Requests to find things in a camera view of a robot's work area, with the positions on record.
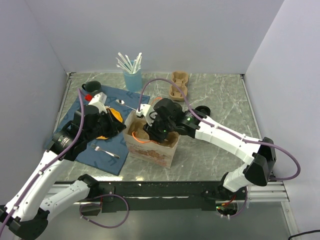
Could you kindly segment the brown paper takeout bag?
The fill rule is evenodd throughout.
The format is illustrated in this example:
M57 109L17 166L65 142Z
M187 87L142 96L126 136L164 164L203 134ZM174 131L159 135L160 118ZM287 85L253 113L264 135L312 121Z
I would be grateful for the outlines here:
M179 140L174 147L161 146L152 142L141 144L135 141L133 137L127 135L129 126L134 119L145 120L144 117L137 117L136 111L134 110L128 114L124 122L124 124L126 125L126 129L123 131L124 142L127 146L128 151L138 159L152 162L165 168L170 168L178 146L178 142L180 140L179 134L177 133L177 135L179 136Z

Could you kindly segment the brown cardboard cup carrier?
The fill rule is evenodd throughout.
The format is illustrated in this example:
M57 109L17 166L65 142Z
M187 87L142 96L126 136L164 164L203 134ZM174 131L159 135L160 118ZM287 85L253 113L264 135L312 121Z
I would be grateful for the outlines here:
M151 140L150 136L143 129L145 124L145 120L134 119L132 123L129 125L127 135L133 137L133 139L140 144L154 143L163 147L170 148L173 148L179 141L179 136L175 132L170 132L162 143L155 140Z

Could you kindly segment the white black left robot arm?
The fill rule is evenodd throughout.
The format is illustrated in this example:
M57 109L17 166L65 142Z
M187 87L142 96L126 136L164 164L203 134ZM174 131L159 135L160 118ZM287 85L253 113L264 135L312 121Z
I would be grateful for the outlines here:
M113 138L126 128L109 108L84 105L76 110L72 120L56 132L42 159L20 191L0 207L0 221L4 227L23 240L35 240L55 215L78 200L94 201L99 195L99 183L84 174L62 193L47 199L46 194L58 175L87 144L98 137Z

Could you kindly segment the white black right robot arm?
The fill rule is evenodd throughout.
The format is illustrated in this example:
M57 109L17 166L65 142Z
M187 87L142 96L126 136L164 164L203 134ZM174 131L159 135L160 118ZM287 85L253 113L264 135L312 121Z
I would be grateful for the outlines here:
M223 175L219 185L211 192L222 199L230 199L249 185L264 187L268 184L275 165L276 154L270 138L252 138L219 125L208 115L195 109L141 110L144 130L151 140L161 143L170 132L211 143L242 160L237 169Z

